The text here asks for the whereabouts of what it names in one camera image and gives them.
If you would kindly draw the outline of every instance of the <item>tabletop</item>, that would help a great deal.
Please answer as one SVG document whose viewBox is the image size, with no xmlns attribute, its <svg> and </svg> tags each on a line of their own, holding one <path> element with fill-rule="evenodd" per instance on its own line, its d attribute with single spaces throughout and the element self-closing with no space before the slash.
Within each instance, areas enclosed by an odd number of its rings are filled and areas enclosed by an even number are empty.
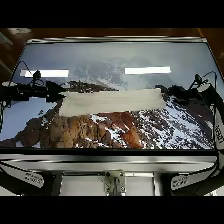
<svg viewBox="0 0 224 224">
<path fill-rule="evenodd" d="M 204 41 L 54 42 L 27 44 L 20 59 L 42 80 L 72 92 L 187 89 L 195 74 L 216 72 L 217 91 L 223 80 Z M 214 76 L 208 76 L 214 84 Z M 28 84 L 29 72 L 20 63 L 14 83 Z M 213 149 L 212 113 L 201 102 L 180 106 L 166 97 L 164 109 L 59 115 L 62 102 L 30 98 L 4 110 L 1 147 Z"/>
</svg>

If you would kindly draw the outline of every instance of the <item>metal frame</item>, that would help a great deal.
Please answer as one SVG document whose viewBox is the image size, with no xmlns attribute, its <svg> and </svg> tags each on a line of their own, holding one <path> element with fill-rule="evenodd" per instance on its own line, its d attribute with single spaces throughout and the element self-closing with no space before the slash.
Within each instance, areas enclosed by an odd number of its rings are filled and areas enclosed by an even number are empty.
<svg viewBox="0 0 224 224">
<path fill-rule="evenodd" d="M 102 42 L 180 42 L 180 43 L 207 43 L 206 38 L 200 37 L 166 37 L 166 36 L 106 36 L 106 37 L 66 37 L 66 38 L 45 38 L 28 40 L 30 44 L 53 44 L 53 43 L 102 43 Z M 122 169 L 129 172 L 193 172 L 211 167 L 216 161 L 215 152 L 212 150 L 179 151 L 169 150 L 164 152 L 148 150 L 138 151 L 138 155 L 124 151 L 119 156 L 119 151 L 108 152 L 108 155 L 98 155 L 93 151 L 88 154 L 82 151 L 64 149 L 65 154 L 59 153 L 63 150 L 33 150 L 33 149 L 3 149 L 0 160 L 31 170 L 57 170 L 57 171 L 105 171 Z"/>
</svg>

